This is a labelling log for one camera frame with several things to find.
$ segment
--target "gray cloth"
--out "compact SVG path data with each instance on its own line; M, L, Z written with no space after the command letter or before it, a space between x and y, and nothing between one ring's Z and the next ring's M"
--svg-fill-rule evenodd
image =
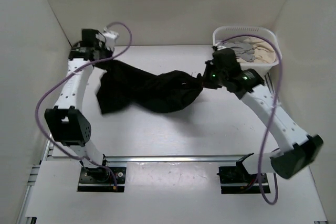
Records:
M232 49L237 58L242 58L244 61L253 62L256 57L254 56L254 48L249 43L243 42L226 42L224 47Z

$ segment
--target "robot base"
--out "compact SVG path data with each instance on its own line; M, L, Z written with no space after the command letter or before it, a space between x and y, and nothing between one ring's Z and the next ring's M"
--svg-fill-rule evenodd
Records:
M125 190L126 167L109 167L116 176L118 188L113 185L113 178L106 170L82 167L77 191L101 191L106 193L123 193Z
M219 173L222 194L260 194L258 182L251 188L249 183L254 182L256 175L242 173L237 166L221 166ZM266 174L263 174L262 186L266 194L270 193Z

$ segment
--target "mounting plate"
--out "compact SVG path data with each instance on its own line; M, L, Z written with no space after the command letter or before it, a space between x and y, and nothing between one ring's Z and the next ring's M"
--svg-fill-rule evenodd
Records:
M126 180L126 167L109 167L116 176L118 188L113 186L113 179L106 173L106 177L102 180L97 180L90 176L87 169L82 167L78 180L77 191L101 191L110 193L123 193Z
M256 175L242 173L237 166L221 166L218 170L222 194L260 194L258 183L246 190L246 186L255 179ZM267 175L263 174L262 178L264 192L269 194Z

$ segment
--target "beige cloth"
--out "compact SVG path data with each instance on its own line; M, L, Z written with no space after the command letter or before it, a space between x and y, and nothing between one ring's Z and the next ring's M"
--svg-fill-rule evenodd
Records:
M243 42L250 43L254 48L256 59L254 63L273 63L276 60L276 54L271 45L262 39L248 37ZM239 63L248 63L242 59L237 59Z

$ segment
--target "white panel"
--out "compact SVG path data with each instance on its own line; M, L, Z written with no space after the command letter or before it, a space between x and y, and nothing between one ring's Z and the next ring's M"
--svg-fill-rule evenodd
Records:
M0 0L0 13L0 223L7 224L15 222L46 143L35 105L65 75L69 44L47 0Z
M77 192L79 163L42 163L26 216L37 224L295 223L325 220L309 169L261 195L222 195L216 163L128 163L124 193ZM270 176L274 197L274 181Z
M210 44L225 24L270 27L285 0L49 0L72 43L83 27L127 23L135 45ZM119 29L122 44L126 32Z
M119 60L161 74L182 70L204 72L211 46L136 46ZM83 114L92 127L91 140L108 156L234 155L258 153L265 126L238 98L226 91L204 89L182 111L151 113L132 105L118 113L100 114L96 91L103 71L95 68L83 99ZM267 151L277 148L270 135ZM54 150L53 156L63 156Z
M327 217L336 221L336 1L288 0L275 31L284 62L281 100L324 140L311 169Z

